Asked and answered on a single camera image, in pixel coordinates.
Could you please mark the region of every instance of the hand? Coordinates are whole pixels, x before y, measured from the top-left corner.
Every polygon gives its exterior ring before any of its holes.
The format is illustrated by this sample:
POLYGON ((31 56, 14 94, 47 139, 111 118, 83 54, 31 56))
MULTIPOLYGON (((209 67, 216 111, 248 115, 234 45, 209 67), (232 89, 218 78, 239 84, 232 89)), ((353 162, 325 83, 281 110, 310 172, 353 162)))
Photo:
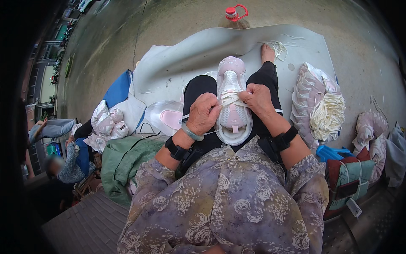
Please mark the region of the hand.
POLYGON ((47 118, 47 117, 45 117, 45 119, 44 119, 44 121, 42 122, 42 124, 41 124, 41 125, 45 126, 45 125, 47 125, 47 123, 48 123, 48 118, 47 118))
POLYGON ((262 121, 276 113, 271 100, 271 92, 265 85, 250 83, 247 90, 240 92, 238 96, 262 121))
POLYGON ((68 138, 68 140, 66 141, 66 146, 67 146, 69 143, 72 143, 74 140, 75 140, 75 137, 74 137, 73 135, 70 135, 69 138, 68 138))
POLYGON ((214 94, 201 94, 190 106, 186 126, 194 134, 201 136, 214 126, 222 108, 214 94))

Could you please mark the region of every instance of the car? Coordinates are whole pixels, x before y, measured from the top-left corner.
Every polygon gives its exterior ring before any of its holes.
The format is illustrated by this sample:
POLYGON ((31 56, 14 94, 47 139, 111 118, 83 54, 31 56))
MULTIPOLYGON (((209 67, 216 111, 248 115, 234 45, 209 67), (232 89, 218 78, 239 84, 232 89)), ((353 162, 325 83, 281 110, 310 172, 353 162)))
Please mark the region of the car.
POLYGON ((85 10, 86 10, 86 8, 91 6, 90 3, 91 3, 92 1, 93 1, 93 0, 81 0, 80 3, 79 3, 79 5, 78 5, 78 10, 79 10, 80 12, 84 13, 85 10))

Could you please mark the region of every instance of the bare foot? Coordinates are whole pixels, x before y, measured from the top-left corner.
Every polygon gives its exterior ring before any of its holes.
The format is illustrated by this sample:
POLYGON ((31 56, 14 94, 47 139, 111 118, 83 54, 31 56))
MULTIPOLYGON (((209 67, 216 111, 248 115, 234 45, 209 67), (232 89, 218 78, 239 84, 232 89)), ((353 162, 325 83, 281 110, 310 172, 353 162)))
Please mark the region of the bare foot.
POLYGON ((262 44, 261 46, 261 61, 262 64, 266 61, 274 62, 275 50, 268 44, 262 44))

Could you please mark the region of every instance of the shoe insole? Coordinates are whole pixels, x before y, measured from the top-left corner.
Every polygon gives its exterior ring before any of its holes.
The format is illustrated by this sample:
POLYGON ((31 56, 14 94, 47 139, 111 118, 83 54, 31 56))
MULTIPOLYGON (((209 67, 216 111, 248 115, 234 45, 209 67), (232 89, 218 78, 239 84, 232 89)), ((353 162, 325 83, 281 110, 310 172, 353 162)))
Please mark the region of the shoe insole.
POLYGON ((161 113, 161 121, 174 130, 182 127, 182 112, 164 110, 161 113))

